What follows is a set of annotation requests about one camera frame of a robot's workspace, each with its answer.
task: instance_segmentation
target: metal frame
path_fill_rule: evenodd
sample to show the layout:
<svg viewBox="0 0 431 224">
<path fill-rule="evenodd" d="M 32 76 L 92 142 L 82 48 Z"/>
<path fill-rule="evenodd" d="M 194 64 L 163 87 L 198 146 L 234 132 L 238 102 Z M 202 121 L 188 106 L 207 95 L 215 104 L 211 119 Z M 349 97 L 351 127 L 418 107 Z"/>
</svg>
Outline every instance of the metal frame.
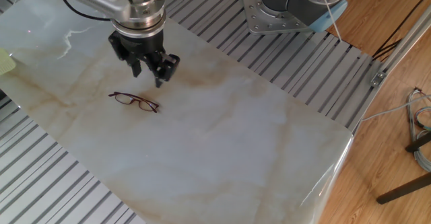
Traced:
<svg viewBox="0 0 431 224">
<path fill-rule="evenodd" d="M 414 47 L 416 42 L 425 34 L 431 26 L 431 5 L 422 14 L 410 31 L 400 41 L 389 58 L 381 65 L 370 84 L 373 87 L 380 87 L 387 75 L 403 60 L 407 53 Z"/>
</svg>

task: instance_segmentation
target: black cable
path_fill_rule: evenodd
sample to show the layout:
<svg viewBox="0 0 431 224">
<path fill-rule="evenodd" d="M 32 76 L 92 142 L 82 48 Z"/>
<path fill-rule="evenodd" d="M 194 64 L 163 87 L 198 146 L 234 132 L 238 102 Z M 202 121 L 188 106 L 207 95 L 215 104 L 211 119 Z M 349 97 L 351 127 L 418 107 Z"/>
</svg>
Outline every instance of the black cable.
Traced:
<svg viewBox="0 0 431 224">
<path fill-rule="evenodd" d="M 386 43 L 388 43 L 388 41 L 395 35 L 395 33 L 398 32 L 398 30 L 401 28 L 401 26 L 407 21 L 407 19 L 412 15 L 412 13 L 419 7 L 419 5 L 424 2 L 424 0 L 419 0 L 418 3 L 416 3 L 416 5 L 413 7 L 413 9 L 411 9 L 411 11 L 407 14 L 407 16 L 404 18 L 404 20 L 399 24 L 399 26 L 392 32 L 392 34 L 386 39 L 386 41 L 382 44 L 382 46 L 380 46 L 379 49 L 377 49 L 377 51 L 374 53 L 374 55 L 372 56 L 373 58 L 378 55 L 380 52 L 382 52 L 384 50 L 384 46 L 386 45 Z"/>
<path fill-rule="evenodd" d="M 392 51 L 393 49 L 395 49 L 398 46 L 398 43 L 396 44 L 391 44 L 390 46 L 385 47 L 385 50 L 383 50 L 380 54 L 376 55 L 375 57 L 372 58 L 372 60 L 377 60 L 379 57 L 384 56 L 385 54 L 387 54 L 388 52 Z"/>
<path fill-rule="evenodd" d="M 108 18 L 94 17 L 94 16 L 90 16 L 90 15 L 86 15 L 84 13 L 81 13 L 81 12 L 77 11 L 75 8 L 73 8 L 72 5 L 69 4 L 69 2 L 67 0 L 63 0 L 63 2 L 68 6 L 68 8 L 71 11 L 75 12 L 76 14 L 78 14 L 78 15 L 80 15 L 82 17 L 85 17 L 85 18 L 88 18 L 88 19 L 91 19 L 91 20 L 103 21 L 103 22 L 109 22 L 110 21 L 110 19 L 108 19 Z"/>
</svg>

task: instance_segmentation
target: marble surface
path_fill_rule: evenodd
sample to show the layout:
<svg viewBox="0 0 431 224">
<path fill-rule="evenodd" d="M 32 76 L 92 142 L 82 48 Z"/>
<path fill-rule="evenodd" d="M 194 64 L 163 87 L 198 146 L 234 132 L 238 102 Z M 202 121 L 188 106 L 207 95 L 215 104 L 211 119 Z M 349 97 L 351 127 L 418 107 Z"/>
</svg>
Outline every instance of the marble surface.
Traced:
<svg viewBox="0 0 431 224">
<path fill-rule="evenodd" d="M 133 78 L 117 59 L 112 31 L 61 0 L 20 1 L 0 17 L 0 47 L 17 62 L 0 88 L 147 223 L 317 222 L 346 128 L 172 20 L 164 46 L 181 63 L 156 89 L 151 72 Z"/>
</svg>

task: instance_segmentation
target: wooden floor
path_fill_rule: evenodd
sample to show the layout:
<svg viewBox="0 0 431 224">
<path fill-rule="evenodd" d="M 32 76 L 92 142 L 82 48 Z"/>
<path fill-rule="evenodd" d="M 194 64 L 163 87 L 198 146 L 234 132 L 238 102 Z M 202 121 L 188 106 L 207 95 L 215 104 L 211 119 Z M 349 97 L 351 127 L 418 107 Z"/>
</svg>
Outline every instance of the wooden floor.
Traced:
<svg viewBox="0 0 431 224">
<path fill-rule="evenodd" d="M 350 6 L 353 8 L 348 11 L 351 17 L 339 20 L 341 35 L 354 46 L 372 54 L 417 1 L 419 0 L 378 0 L 373 3 L 371 0 L 363 0 L 358 9 L 352 5 L 358 1 L 352 0 Z M 387 10 L 382 9 L 385 3 Z M 424 1 L 411 20 L 397 33 L 397 38 L 405 35 L 429 4 L 431 0 Z M 431 30 L 428 30 L 389 75 L 366 117 L 404 104 L 416 86 L 422 88 L 426 94 L 431 94 L 430 75 Z M 415 104 L 413 108 L 424 107 L 426 104 L 431 105 L 430 102 L 423 101 Z M 385 205 L 379 205 L 375 201 L 378 195 L 425 174 L 413 155 L 404 150 L 409 143 L 407 110 L 399 110 L 363 122 L 320 224 L 431 223 L 431 186 Z M 423 149 L 426 156 L 431 157 L 431 144 Z"/>
<path fill-rule="evenodd" d="M 347 0 L 345 13 L 337 20 L 341 37 L 363 52 L 373 55 L 419 0 Z M 431 0 L 425 0 L 392 39 L 403 37 L 422 15 Z"/>
</svg>

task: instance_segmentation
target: metal pole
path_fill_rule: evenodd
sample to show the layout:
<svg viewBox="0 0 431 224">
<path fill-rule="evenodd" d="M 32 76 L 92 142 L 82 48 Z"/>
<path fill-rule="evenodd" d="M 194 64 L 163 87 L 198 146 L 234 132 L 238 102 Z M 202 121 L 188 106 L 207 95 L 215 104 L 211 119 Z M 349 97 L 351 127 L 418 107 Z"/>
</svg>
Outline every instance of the metal pole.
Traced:
<svg viewBox="0 0 431 224">
<path fill-rule="evenodd" d="M 393 189 L 385 194 L 382 194 L 377 198 L 378 204 L 385 204 L 389 201 L 395 200 L 401 196 L 405 196 L 406 194 L 410 194 L 420 188 L 429 186 L 431 184 L 431 173 L 428 173 L 424 176 L 421 176 L 413 181 L 410 181 L 396 189 Z"/>
</svg>

